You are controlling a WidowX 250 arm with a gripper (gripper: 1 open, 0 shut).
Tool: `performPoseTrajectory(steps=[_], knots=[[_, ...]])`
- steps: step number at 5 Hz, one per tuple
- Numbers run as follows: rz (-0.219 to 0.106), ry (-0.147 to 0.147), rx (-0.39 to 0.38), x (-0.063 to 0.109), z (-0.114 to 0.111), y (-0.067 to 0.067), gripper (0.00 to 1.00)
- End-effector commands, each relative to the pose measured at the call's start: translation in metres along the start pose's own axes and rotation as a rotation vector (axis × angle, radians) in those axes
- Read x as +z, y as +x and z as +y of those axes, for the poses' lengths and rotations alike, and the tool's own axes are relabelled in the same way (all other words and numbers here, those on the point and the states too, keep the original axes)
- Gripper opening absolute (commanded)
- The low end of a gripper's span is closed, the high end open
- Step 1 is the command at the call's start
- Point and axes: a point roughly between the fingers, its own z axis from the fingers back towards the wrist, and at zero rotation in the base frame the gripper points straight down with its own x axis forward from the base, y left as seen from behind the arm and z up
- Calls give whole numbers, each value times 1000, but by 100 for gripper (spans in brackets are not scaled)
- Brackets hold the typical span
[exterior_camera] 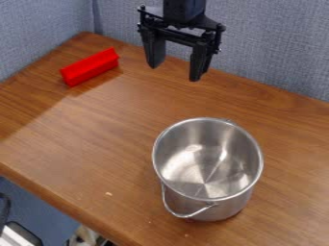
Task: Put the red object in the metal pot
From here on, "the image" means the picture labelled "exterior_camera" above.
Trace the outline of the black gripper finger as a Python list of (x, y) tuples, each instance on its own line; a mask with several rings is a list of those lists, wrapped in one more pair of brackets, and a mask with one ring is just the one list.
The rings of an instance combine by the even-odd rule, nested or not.
[(166, 58), (166, 38), (157, 30), (144, 29), (142, 40), (149, 66), (157, 68)]
[(213, 48), (207, 42), (198, 42), (193, 47), (190, 55), (189, 80), (198, 82), (202, 75), (208, 72), (213, 59)]

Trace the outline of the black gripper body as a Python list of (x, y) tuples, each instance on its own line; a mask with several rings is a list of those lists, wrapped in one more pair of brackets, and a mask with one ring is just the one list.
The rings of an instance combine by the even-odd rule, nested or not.
[(144, 17), (157, 19), (164, 27), (200, 29), (215, 34), (212, 47), (217, 54), (227, 27), (207, 16), (207, 7), (208, 0), (162, 0), (162, 5), (157, 7), (142, 4), (138, 12)]

